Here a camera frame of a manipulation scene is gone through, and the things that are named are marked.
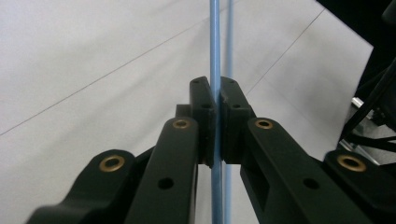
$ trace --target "black plastic bracket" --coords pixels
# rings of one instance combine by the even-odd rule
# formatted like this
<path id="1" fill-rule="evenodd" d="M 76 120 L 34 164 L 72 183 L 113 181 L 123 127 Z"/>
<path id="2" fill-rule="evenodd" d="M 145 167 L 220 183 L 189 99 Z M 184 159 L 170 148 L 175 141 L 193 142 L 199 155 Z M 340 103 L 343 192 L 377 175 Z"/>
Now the black plastic bracket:
<path id="1" fill-rule="evenodd" d="M 260 223 L 372 223 L 291 136 L 251 119 L 241 176 Z"/>
<path id="2" fill-rule="evenodd" d="M 193 223 L 198 162 L 195 120 L 169 119 L 153 149 L 125 223 Z"/>
<path id="3" fill-rule="evenodd" d="M 363 156 L 329 152 L 323 169 L 376 223 L 396 220 L 396 180 Z"/>
<path id="4" fill-rule="evenodd" d="M 220 96 L 221 157 L 228 164 L 241 164 L 245 153 L 242 132 L 256 115 L 236 81 L 222 77 Z"/>
<path id="5" fill-rule="evenodd" d="M 199 123 L 199 163 L 213 166 L 216 104 L 206 77 L 190 82 L 190 104 L 177 105 L 176 117 L 190 117 Z"/>
<path id="6" fill-rule="evenodd" d="M 94 157 L 58 205 L 38 208 L 28 224 L 121 223 L 134 196 L 134 156 L 109 150 Z"/>

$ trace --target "gray floor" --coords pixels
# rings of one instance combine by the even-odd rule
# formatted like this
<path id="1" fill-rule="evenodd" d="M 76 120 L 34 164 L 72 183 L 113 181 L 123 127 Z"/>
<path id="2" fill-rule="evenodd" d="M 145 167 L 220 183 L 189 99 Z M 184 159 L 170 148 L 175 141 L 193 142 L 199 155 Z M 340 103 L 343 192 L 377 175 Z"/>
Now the gray floor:
<path id="1" fill-rule="evenodd" d="M 208 1 L 0 6 L 2 224 L 58 203 L 100 152 L 155 145 L 189 81 L 209 74 Z M 318 159 L 336 147 L 371 50 L 313 0 L 235 2 L 234 78 Z M 210 223 L 209 172 L 200 166 L 196 223 Z M 236 166 L 232 209 L 233 223 L 257 223 Z"/>

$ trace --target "screw hole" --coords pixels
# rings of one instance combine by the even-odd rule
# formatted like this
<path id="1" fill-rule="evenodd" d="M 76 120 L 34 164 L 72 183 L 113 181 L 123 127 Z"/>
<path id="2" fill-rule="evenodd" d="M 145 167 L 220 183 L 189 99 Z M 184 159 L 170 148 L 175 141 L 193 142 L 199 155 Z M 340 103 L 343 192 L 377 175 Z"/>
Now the screw hole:
<path id="1" fill-rule="evenodd" d="M 318 189 L 319 188 L 319 183 L 312 178 L 304 179 L 303 183 L 309 189 Z"/>
<path id="2" fill-rule="evenodd" d="M 186 129 L 190 126 L 190 122 L 185 119 L 179 119 L 173 122 L 173 126 L 177 129 Z"/>
<path id="3" fill-rule="evenodd" d="M 160 189 L 170 189 L 174 186 L 173 179 L 166 177 L 158 181 L 158 188 Z"/>
<path id="4" fill-rule="evenodd" d="M 273 124 L 269 120 L 259 119 L 256 121 L 256 126 L 261 129 L 272 129 Z"/>
<path id="5" fill-rule="evenodd" d="M 359 164 L 356 161 L 353 161 L 351 159 L 344 159 L 344 163 L 353 166 L 353 167 L 359 167 Z"/>
<path id="6" fill-rule="evenodd" d="M 209 105 L 209 104 L 204 104 L 204 105 L 201 105 L 201 107 L 202 107 L 202 108 L 205 108 L 205 109 L 208 109 L 208 108 L 210 108 L 210 107 L 212 107 L 212 106 Z"/>
<path id="7" fill-rule="evenodd" d="M 363 161 L 353 156 L 340 155 L 338 156 L 337 161 L 341 166 L 347 168 L 350 171 L 364 172 L 367 169 L 366 164 L 364 164 Z"/>
<path id="8" fill-rule="evenodd" d="M 119 170 L 124 163 L 125 159 L 123 157 L 113 155 L 104 158 L 99 164 L 99 169 L 103 172 L 113 172 Z"/>
<path id="9" fill-rule="evenodd" d="M 110 160 L 108 160 L 108 161 L 105 162 L 105 166 L 106 166 L 106 167 L 112 167 L 112 166 L 116 166 L 116 165 L 118 165 L 118 164 L 120 164 L 120 160 L 119 160 L 119 159 L 116 159 L 116 158 L 110 159 Z"/>

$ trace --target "blue tube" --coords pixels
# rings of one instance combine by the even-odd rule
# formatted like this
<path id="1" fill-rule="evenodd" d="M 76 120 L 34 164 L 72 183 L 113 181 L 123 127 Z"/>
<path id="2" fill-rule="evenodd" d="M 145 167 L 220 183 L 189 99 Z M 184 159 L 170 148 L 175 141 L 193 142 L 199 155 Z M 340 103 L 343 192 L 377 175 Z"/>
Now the blue tube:
<path id="1" fill-rule="evenodd" d="M 227 37 L 226 37 L 226 77 L 233 78 L 233 0 L 228 1 Z M 224 224 L 231 224 L 232 166 L 225 165 L 224 170 Z"/>
<path id="2" fill-rule="evenodd" d="M 212 223 L 223 224 L 220 156 L 220 33 L 219 0 L 210 0 L 210 89 L 217 106 L 215 150 L 212 167 Z"/>

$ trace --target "floor tile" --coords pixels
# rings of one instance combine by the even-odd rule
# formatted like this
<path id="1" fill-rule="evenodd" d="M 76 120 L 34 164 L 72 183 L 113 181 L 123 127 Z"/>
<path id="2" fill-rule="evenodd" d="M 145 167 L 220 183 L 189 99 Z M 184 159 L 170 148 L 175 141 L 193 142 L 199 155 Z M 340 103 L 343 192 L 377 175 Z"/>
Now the floor tile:
<path id="1" fill-rule="evenodd" d="M 371 50 L 324 11 L 264 78 L 335 148 Z"/>
<path id="2" fill-rule="evenodd" d="M 0 133 L 208 17 L 207 2 L 6 1 Z"/>
<path id="3" fill-rule="evenodd" d="M 233 11 L 233 52 L 264 74 L 323 10 L 316 1 L 246 0 Z M 221 19 L 227 20 L 227 14 Z M 222 26 L 222 36 L 226 35 Z"/>

